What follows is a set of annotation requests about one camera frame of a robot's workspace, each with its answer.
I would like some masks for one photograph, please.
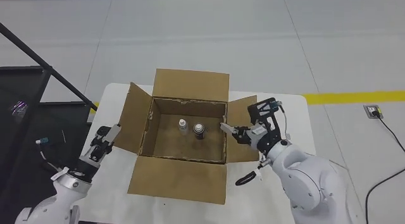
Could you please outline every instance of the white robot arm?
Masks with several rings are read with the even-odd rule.
[[[309,155],[281,139],[274,116],[279,109],[284,112],[280,101],[267,99],[247,108],[253,126],[221,124],[221,129],[232,134],[239,144],[248,144],[262,153],[258,169],[239,179],[236,185],[250,182],[259,169],[270,165],[290,199],[296,224],[352,224],[346,185],[338,170],[329,160]]]
[[[34,210],[24,208],[16,224],[77,224],[80,216],[78,206],[72,204],[87,195],[93,176],[100,168],[101,161],[112,150],[115,137],[121,127],[100,127],[90,149],[79,157],[72,170],[65,167],[51,177],[56,195],[39,203]]]

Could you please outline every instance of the wall outlet plate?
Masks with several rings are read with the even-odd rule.
[[[382,116],[381,109],[380,109],[380,107],[378,105],[376,105],[376,104],[365,104],[365,105],[363,105],[363,107],[364,107],[364,110],[366,111],[366,114],[367,114],[368,118],[377,118],[377,116],[372,115],[373,111],[378,111],[380,113],[380,118],[384,118]]]

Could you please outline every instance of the floor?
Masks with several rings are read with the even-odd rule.
[[[405,89],[405,0],[0,0],[0,20],[93,101],[156,68],[230,74],[231,90],[283,94]],[[0,65],[35,65],[0,37]],[[77,98],[53,80],[43,101]],[[405,103],[379,103],[405,142]],[[364,223],[371,186],[405,155],[363,104],[309,107],[320,156],[349,172]],[[401,223],[405,175],[370,196],[370,223]]]

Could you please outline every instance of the small bottle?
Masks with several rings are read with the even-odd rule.
[[[204,138],[205,127],[201,123],[196,123],[194,125],[193,131],[196,135],[197,140],[202,140]]]
[[[189,132],[189,127],[187,126],[187,122],[183,119],[180,119],[178,121],[178,129],[180,130],[180,133],[182,135],[187,135],[187,133]]]

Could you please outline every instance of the cardboard box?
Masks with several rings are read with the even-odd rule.
[[[115,141],[138,154],[129,194],[225,203],[226,163],[259,159],[220,130],[220,122],[248,125],[256,96],[228,102],[228,92],[229,75],[187,70],[157,69],[152,96],[130,84]],[[181,118],[189,124],[186,136]],[[196,122],[206,127],[203,140],[192,132]]]

